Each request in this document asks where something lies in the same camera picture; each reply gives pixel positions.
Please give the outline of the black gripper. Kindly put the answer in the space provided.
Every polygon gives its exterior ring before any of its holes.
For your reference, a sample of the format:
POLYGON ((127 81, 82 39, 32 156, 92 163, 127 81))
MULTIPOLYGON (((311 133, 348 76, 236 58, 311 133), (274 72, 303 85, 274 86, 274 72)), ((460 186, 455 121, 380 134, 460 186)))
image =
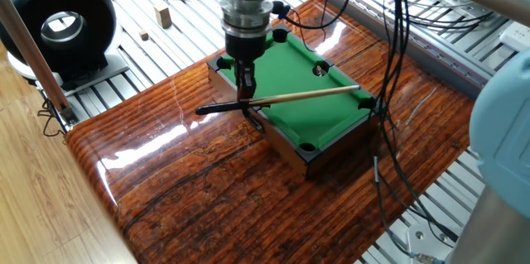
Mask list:
POLYGON ((253 38, 243 38, 227 35, 225 37, 226 53, 233 57, 234 77, 237 86, 237 100, 241 101, 243 95, 245 99, 251 99, 256 90, 255 65, 257 58, 262 56, 266 50, 266 37, 259 36, 253 38))

